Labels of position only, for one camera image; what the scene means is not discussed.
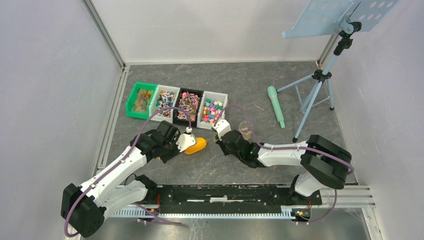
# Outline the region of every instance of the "tripod leg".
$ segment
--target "tripod leg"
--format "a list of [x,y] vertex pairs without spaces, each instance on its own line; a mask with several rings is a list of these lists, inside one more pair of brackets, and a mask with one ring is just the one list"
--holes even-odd
[[313,86],[313,88],[310,91],[309,95],[307,96],[306,100],[303,102],[302,106],[300,107],[300,112],[301,113],[303,113],[303,114],[305,113],[305,110],[306,110],[307,106],[309,105],[309,102],[311,101],[312,96],[314,95],[315,90],[317,89],[317,86],[318,86],[318,81],[315,83],[315,85]]
[[317,98],[318,92],[320,91],[320,88],[323,85],[322,81],[317,81],[316,83],[317,83],[317,84],[315,84],[316,87],[314,86],[315,91],[314,92],[311,91],[311,93],[313,93],[312,98],[309,101],[306,112],[304,113],[302,121],[300,122],[300,126],[297,129],[296,135],[294,135],[293,143],[298,141],[299,134],[301,133],[301,130],[304,127],[306,118],[308,117],[308,114],[311,111],[312,105],[314,105],[315,99]]
[[305,80],[308,80],[308,79],[312,78],[312,76],[313,76],[313,75],[307,75],[307,76],[305,76],[304,78],[301,78],[301,79],[299,79],[299,80],[297,80],[297,81],[294,81],[294,82],[292,82],[292,83],[290,83],[290,84],[288,84],[288,85],[285,85],[285,86],[283,86],[283,87],[281,87],[281,88],[277,89],[277,93],[279,93],[279,92],[283,91],[284,89],[288,89],[288,88],[290,88],[290,87],[292,87],[292,86],[294,86],[294,85],[300,84],[301,82],[303,82],[303,81],[305,81]]
[[334,100],[333,100],[333,89],[331,87],[331,80],[327,79],[328,95],[330,97],[330,110],[334,110]]

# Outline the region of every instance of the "yellow scoop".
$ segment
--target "yellow scoop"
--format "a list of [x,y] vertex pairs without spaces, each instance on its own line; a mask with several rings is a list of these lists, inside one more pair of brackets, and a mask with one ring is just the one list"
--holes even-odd
[[196,137],[197,143],[185,150],[185,154],[194,154],[206,147],[206,140],[203,137]]

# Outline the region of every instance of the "white wall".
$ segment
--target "white wall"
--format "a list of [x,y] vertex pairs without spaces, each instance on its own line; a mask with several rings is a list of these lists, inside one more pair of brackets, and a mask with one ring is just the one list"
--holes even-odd
[[0,239],[64,239],[120,68],[80,0],[0,3]]
[[284,39],[308,0],[93,0],[127,63],[317,60],[328,36]]
[[389,240],[424,234],[423,21],[423,1],[401,1],[332,70],[348,150]]

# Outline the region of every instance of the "pile of colorful pieces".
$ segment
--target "pile of colorful pieces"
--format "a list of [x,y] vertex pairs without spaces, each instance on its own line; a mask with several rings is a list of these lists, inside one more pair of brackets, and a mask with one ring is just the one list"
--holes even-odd
[[144,90],[139,89],[137,93],[137,99],[135,100],[133,112],[146,114],[147,106],[149,104],[150,98],[152,97],[153,90]]
[[[191,118],[191,121],[196,121],[196,110],[198,109],[200,102],[200,97],[194,93],[183,92],[181,98],[179,99],[179,106],[184,111],[188,112],[188,115]],[[178,111],[178,119],[186,120],[186,115],[183,111]]]
[[220,101],[211,101],[209,98],[204,102],[203,122],[214,124],[218,115],[223,109],[223,103]]
[[[160,91],[160,95],[156,103],[156,111],[159,111],[162,108],[172,107],[172,104],[174,103],[174,97],[175,93],[173,93],[172,91]],[[169,118],[171,117],[171,110],[168,109],[165,111],[161,111],[157,115]]]

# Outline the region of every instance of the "green tube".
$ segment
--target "green tube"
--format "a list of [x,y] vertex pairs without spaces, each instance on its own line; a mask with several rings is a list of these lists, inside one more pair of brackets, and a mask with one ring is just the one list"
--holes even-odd
[[269,96],[269,99],[271,99],[272,107],[274,108],[275,116],[277,117],[277,122],[279,123],[280,127],[283,129],[286,127],[286,125],[284,124],[283,112],[281,112],[280,103],[277,97],[277,90],[275,87],[273,86],[268,87],[268,96]]

